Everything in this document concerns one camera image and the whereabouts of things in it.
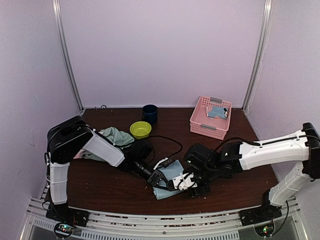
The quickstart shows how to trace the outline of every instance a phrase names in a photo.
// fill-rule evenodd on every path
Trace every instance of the gray basket handle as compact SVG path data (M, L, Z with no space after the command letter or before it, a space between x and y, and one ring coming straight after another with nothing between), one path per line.
M218 104L222 104L222 99L219 99L219 98L215 98L213 96L210 97L210 102L216 102Z
M216 127L214 127L214 126L209 126L209 125L205 125L205 124L201 124L201 128L203 128L203 129L210 129L210 130L217 130L217 128Z

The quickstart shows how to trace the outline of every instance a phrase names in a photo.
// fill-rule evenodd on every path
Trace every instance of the brown wooden table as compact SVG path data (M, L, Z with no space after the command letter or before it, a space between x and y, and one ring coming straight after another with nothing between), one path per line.
M175 157L181 162L188 148L200 143L215 148L221 141L190 132L192 108L160 108L158 123L152 135L163 135L183 144L183 151ZM139 108L88 109L85 121L97 130L116 127L130 132L130 125L139 121ZM233 109L225 138L242 137L255 141L257 137L241 109ZM179 149L175 143L160 138L149 140L155 148L155 160ZM235 174L232 179L219 178L211 183L211 193L187 198L185 193L156 200L153 189L142 178L121 172L107 163L78 159L71 162L68 173L68 201L70 206L122 214L173 215L218 212L261 204L262 194L278 183L270 165Z

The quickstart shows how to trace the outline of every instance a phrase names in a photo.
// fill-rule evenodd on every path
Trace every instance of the light blue cloth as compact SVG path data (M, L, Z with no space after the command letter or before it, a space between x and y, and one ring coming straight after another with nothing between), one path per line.
M159 170L161 172L163 172L166 179L172 180L173 178L179 176L180 173L182 173L184 171L184 168L182 167L180 161L176 160L175 162L171 163L166 168L162 167L162 168L159 168ZM166 186L166 184L163 180L159 182L159 185L163 186L163 187ZM172 196L177 195L182 192L183 191L181 191L181 190L167 191L167 190L156 188L156 187L153 188L153 193L154 193L157 200L166 199L166 198L172 197Z
M208 106L206 116L209 118L228 118L228 108L223 106Z
M106 129L101 130L99 133L101 133L103 136L105 136L108 140L110 140L112 143L118 146L126 145L133 143L135 139L127 132L119 131L115 127L111 126ZM82 157L84 159L92 159L96 161L105 162L102 158L92 154L89 151L85 151L82 154Z

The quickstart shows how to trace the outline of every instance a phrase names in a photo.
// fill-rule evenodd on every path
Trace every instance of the pink basket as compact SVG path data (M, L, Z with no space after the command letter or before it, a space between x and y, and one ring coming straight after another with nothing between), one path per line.
M207 117L207 106L228 108L227 119ZM232 104L229 101L201 96L190 118L190 132L223 140L229 130Z

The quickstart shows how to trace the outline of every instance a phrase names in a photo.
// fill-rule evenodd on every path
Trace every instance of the mug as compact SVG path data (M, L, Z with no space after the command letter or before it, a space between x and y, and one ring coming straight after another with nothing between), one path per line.
M142 108L142 121L149 124L155 124L158 121L158 107L152 104L145 105Z

